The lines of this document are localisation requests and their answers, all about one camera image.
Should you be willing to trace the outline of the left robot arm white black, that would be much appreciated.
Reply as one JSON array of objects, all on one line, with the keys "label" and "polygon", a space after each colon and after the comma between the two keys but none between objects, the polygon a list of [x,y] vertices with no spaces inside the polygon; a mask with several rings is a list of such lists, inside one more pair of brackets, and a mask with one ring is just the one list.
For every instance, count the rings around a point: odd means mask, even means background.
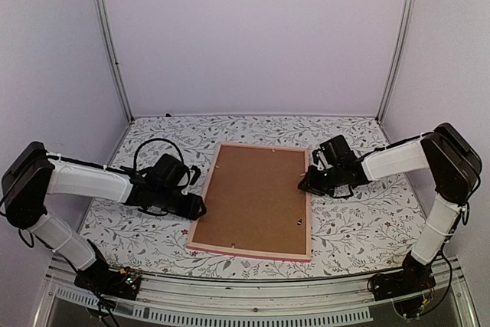
[{"label": "left robot arm white black", "polygon": [[1,204],[11,226],[42,240],[82,272],[96,291],[106,292],[114,277],[105,258],[95,245],[48,211],[47,196],[102,199],[151,216],[173,214],[194,221],[207,208],[200,195],[186,190],[200,175],[197,166],[186,166],[182,154],[164,154],[145,168],[138,167],[137,159],[131,166],[111,168],[67,158],[47,151],[41,142],[31,142],[1,178]]}]

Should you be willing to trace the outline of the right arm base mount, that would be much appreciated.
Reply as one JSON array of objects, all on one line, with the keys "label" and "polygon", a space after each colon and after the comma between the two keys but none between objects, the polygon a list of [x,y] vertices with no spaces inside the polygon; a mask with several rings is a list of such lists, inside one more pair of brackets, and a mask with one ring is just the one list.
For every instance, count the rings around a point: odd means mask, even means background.
[{"label": "right arm base mount", "polygon": [[408,276],[404,271],[376,273],[367,282],[367,290],[376,301],[391,299],[395,312],[405,318],[420,317],[433,298],[435,278],[431,273],[421,278]]}]

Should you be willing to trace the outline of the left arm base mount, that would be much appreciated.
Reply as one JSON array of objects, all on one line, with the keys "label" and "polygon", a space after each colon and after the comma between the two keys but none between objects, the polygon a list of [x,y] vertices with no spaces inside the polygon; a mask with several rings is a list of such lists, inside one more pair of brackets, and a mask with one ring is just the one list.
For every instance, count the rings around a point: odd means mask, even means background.
[{"label": "left arm base mount", "polygon": [[142,282],[141,273],[131,267],[112,270],[105,257],[89,240],[95,252],[95,262],[86,270],[78,270],[74,285],[98,296],[114,296],[136,300]]}]

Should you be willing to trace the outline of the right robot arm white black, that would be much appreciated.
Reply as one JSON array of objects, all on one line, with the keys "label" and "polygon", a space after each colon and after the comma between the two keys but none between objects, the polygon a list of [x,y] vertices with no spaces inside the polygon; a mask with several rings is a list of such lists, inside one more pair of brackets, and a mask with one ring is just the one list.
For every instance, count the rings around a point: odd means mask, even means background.
[{"label": "right robot arm white black", "polygon": [[450,123],[433,131],[356,156],[344,136],[323,142],[313,152],[298,188],[334,197],[335,190],[367,185],[392,175],[428,169],[435,184],[431,212],[419,239],[403,260],[396,287],[412,293],[424,283],[431,263],[443,245],[466,222],[469,199],[481,184],[482,160]]}]

